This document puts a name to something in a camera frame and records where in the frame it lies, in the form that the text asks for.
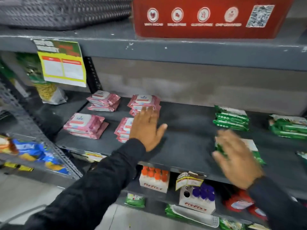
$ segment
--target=hand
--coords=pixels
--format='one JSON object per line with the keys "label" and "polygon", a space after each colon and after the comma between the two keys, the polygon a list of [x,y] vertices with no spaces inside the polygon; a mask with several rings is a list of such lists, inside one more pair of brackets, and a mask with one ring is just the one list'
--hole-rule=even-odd
{"label": "hand", "polygon": [[134,117],[129,139],[135,138],[141,141],[147,152],[153,150],[161,141],[167,128],[167,124],[164,123],[157,130],[158,118],[158,112],[153,111],[152,106],[147,110],[143,107]]}
{"label": "hand", "polygon": [[218,131],[217,142],[228,158],[218,151],[213,152],[213,157],[235,186],[248,189],[256,178],[264,175],[252,152],[233,131]]}

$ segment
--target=qr code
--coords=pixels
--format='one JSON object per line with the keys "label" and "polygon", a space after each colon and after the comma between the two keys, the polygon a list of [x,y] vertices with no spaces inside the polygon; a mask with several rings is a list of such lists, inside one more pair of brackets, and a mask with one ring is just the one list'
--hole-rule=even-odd
{"label": "qr code", "polygon": [[265,27],[274,5],[255,5],[246,27]]}

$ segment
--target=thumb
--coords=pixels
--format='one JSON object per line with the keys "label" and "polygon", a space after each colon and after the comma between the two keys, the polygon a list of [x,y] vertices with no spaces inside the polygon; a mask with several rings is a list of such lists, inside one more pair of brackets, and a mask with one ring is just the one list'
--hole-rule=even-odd
{"label": "thumb", "polygon": [[221,167],[224,174],[226,175],[226,173],[228,173],[228,171],[229,171],[228,160],[223,156],[223,154],[221,154],[218,151],[214,151],[212,153],[212,156],[215,159],[215,161],[219,164],[219,166]]}
{"label": "thumb", "polygon": [[157,140],[160,142],[160,140],[162,139],[163,135],[164,135],[164,132],[166,131],[167,129],[167,124],[164,123],[162,124],[159,129],[157,130]]}

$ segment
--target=round icon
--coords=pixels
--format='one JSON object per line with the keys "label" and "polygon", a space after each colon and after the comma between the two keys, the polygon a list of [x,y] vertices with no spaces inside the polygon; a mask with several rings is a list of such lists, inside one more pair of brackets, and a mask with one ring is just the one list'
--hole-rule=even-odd
{"label": "round icon", "polygon": [[233,22],[239,14],[239,10],[237,7],[230,7],[225,13],[225,21],[228,23]]}
{"label": "round icon", "polygon": [[199,22],[204,23],[210,17],[210,9],[208,7],[202,7],[197,13],[197,19]]}
{"label": "round icon", "polygon": [[159,12],[155,8],[150,8],[147,11],[147,18],[150,22],[154,23],[159,18]]}
{"label": "round icon", "polygon": [[172,11],[172,20],[175,23],[180,22],[183,19],[183,10],[181,8],[175,8]]}

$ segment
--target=gray woven basket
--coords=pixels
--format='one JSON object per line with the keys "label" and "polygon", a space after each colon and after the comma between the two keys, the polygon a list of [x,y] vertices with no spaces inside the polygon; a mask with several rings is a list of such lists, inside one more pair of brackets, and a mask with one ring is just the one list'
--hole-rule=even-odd
{"label": "gray woven basket", "polygon": [[73,30],[130,14],[131,0],[0,0],[0,24],[27,29]]}

